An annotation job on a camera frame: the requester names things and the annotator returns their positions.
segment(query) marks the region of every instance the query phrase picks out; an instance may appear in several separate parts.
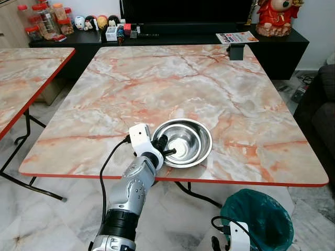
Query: white wall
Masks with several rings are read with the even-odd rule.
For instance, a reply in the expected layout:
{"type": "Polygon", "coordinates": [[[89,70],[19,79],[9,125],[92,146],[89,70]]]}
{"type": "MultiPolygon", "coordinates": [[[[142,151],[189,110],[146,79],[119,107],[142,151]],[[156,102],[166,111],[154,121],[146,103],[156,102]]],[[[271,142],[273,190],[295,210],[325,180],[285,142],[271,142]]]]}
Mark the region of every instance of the white wall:
{"type": "MultiPolygon", "coordinates": [[[[253,23],[258,22],[256,11],[253,23]]],[[[335,0],[305,0],[292,23],[309,41],[297,70],[318,70],[335,51],[335,0]]]]}
{"type": "Polygon", "coordinates": [[[119,0],[49,0],[51,4],[62,3],[72,9],[73,16],[117,15],[120,17],[119,0]]]}

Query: wooden cabinet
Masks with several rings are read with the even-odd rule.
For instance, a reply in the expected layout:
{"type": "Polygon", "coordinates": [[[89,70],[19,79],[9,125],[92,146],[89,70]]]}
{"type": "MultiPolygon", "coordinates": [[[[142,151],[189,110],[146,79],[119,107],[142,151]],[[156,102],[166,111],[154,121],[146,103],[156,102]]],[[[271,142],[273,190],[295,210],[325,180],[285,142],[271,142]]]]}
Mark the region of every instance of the wooden cabinet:
{"type": "Polygon", "coordinates": [[[0,4],[0,48],[28,46],[28,38],[17,15],[17,6],[26,4],[31,8],[35,0],[9,0],[0,4]]]}

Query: tiled floor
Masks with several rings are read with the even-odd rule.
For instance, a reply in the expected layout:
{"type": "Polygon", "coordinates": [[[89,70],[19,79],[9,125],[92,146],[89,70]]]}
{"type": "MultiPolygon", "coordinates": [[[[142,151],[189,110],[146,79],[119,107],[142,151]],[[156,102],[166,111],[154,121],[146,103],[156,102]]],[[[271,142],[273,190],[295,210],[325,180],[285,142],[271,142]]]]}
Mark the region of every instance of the tiled floor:
{"type": "MultiPolygon", "coordinates": [[[[48,123],[70,88],[67,86],[50,107],[33,104],[30,113],[48,123]]],[[[289,93],[281,95],[285,101],[289,100],[289,93]]],[[[32,134],[7,173],[29,180],[18,174],[17,169],[41,132],[42,128],[32,123],[32,134]]],[[[21,118],[0,141],[0,166],[14,149],[14,139],[24,133],[25,121],[21,118]]],[[[107,190],[114,182],[106,181],[107,190]]],[[[87,250],[101,220],[102,194],[98,180],[38,178],[36,186],[63,195],[68,201],[57,201],[0,178],[0,250],[87,250]]],[[[267,193],[292,216],[295,237],[291,251],[335,250],[335,202],[328,186],[287,189],[194,184],[193,187],[195,192],[221,203],[241,188],[267,193]]],[[[219,215],[219,210],[211,204],[184,194],[172,182],[159,182],[149,191],[144,205],[137,230],[137,250],[211,250],[212,235],[219,238],[224,250],[224,236],[210,225],[215,215],[219,215]]]]}

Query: red figurine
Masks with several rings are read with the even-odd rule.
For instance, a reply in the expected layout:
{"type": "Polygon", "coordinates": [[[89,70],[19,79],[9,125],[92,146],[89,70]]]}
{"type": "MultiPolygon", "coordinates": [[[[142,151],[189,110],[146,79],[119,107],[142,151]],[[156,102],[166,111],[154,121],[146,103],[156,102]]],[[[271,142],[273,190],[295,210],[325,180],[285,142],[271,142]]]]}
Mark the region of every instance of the red figurine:
{"type": "Polygon", "coordinates": [[[291,17],[297,18],[302,0],[259,0],[261,7],[259,23],[256,26],[258,34],[267,37],[282,37],[291,31],[291,17]]]}

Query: teal plastic bag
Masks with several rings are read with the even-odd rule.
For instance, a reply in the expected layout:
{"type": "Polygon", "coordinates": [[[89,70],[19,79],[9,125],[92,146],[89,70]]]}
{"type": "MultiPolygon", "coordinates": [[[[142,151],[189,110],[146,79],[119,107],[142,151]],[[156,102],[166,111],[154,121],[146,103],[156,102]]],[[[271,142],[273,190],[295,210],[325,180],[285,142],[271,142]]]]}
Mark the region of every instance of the teal plastic bag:
{"type": "MultiPolygon", "coordinates": [[[[262,192],[238,191],[226,200],[221,216],[248,224],[249,232],[263,251],[286,251],[292,244],[294,230],[287,211],[262,192]]],[[[222,220],[222,223],[228,225],[229,221],[222,220]]],[[[257,250],[252,241],[250,244],[252,250],[257,250]]]]}

